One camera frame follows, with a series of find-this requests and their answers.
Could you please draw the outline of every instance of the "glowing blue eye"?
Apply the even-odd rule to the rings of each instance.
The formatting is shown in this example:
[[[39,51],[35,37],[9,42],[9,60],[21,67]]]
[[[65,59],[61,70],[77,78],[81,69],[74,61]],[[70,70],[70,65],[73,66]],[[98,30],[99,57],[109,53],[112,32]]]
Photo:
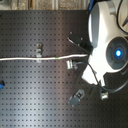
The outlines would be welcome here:
[[[118,57],[121,56],[121,51],[120,50],[116,51],[116,56],[118,56]]]

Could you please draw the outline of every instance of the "wire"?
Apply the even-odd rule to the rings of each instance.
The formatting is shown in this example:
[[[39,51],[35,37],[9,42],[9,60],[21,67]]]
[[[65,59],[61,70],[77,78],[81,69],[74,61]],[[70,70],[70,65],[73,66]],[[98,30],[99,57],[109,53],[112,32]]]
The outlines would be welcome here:
[[[116,23],[117,23],[117,26],[118,26],[119,30],[120,30],[122,33],[124,33],[125,35],[128,35],[128,32],[124,31],[124,30],[120,27],[119,21],[118,21],[118,19],[119,19],[119,11],[120,11],[122,2],[123,2],[123,0],[120,0],[119,6],[118,6],[118,9],[117,9]]]
[[[101,85],[101,83],[98,81],[98,79],[97,79],[97,77],[96,77],[96,75],[95,75],[95,71],[94,71],[94,69],[92,68],[92,66],[89,64],[89,63],[87,63],[87,62],[78,62],[78,63],[76,63],[76,64],[87,64],[87,65],[89,65],[89,67],[91,68],[91,70],[92,70],[92,72],[93,72],[93,75],[94,75],[94,77],[95,77],[95,79],[96,79],[96,82],[97,82],[97,85],[101,88],[101,89],[103,89],[104,91],[106,91],[106,92],[108,92],[108,93],[115,93],[115,92],[118,92],[118,91],[120,91],[122,88],[124,88],[127,84],[128,84],[128,79],[124,82],[124,84],[122,85],[122,86],[120,86],[120,87],[118,87],[118,88],[116,88],[116,89],[107,89],[107,88],[104,88],[104,87],[102,87],[102,85]]]
[[[87,54],[73,54],[68,56],[61,56],[61,57],[47,57],[47,58],[25,58],[25,57],[14,57],[14,58],[0,58],[0,61],[7,61],[7,60],[61,60],[73,57],[85,57]]]

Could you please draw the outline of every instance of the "black cable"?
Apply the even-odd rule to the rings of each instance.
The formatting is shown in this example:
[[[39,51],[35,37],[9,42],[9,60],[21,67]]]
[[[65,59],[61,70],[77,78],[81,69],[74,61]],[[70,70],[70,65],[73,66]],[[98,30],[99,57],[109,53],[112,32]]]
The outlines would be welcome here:
[[[76,64],[87,64],[87,65],[89,65],[89,67],[91,68],[91,70],[92,70],[92,72],[93,72],[93,75],[94,75],[94,77],[95,77],[95,79],[96,79],[97,85],[98,85],[101,89],[103,89],[104,91],[106,91],[106,92],[108,92],[108,93],[115,93],[115,92],[118,92],[118,91],[120,91],[122,88],[124,88],[124,87],[127,85],[127,83],[128,83],[128,79],[127,79],[127,80],[124,82],[124,84],[123,84],[122,86],[120,86],[120,87],[118,87],[118,88],[116,88],[116,89],[107,89],[107,88],[104,88],[104,87],[101,85],[101,83],[98,82],[98,79],[97,79],[97,77],[96,77],[96,75],[95,75],[95,71],[94,71],[94,69],[92,68],[92,66],[91,66],[89,63],[87,63],[87,62],[78,62],[78,63],[76,63]]]
[[[117,26],[118,26],[119,30],[120,30],[122,33],[124,33],[125,35],[128,35],[128,32],[124,31],[124,30],[120,27],[119,22],[118,22],[118,19],[119,19],[119,11],[120,11],[122,2],[123,2],[123,0],[120,0],[119,6],[118,6],[118,9],[117,9],[116,23],[117,23]]]

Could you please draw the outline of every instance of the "white cable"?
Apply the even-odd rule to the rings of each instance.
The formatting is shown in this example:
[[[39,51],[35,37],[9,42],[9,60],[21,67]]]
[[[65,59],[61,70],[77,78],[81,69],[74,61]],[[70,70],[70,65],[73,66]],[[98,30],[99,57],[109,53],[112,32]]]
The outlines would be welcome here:
[[[47,58],[25,58],[25,57],[14,57],[14,58],[0,58],[0,61],[7,61],[7,60],[61,60],[67,59],[72,57],[85,57],[87,54],[74,54],[62,57],[47,57]]]

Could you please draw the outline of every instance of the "pegboard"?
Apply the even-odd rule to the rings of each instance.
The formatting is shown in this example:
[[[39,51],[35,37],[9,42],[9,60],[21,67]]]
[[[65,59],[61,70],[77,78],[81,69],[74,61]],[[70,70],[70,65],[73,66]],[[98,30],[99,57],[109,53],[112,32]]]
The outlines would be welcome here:
[[[82,53],[67,37],[72,31],[89,42],[87,26],[86,11],[0,11],[0,57],[36,57],[38,42],[44,57]],[[75,84],[81,70],[67,70],[66,60],[0,62],[0,127],[127,128],[128,86],[109,100],[100,100],[99,89],[89,97],[92,85]],[[107,74],[106,83],[115,87],[127,76]],[[77,88],[86,95],[72,108]]]

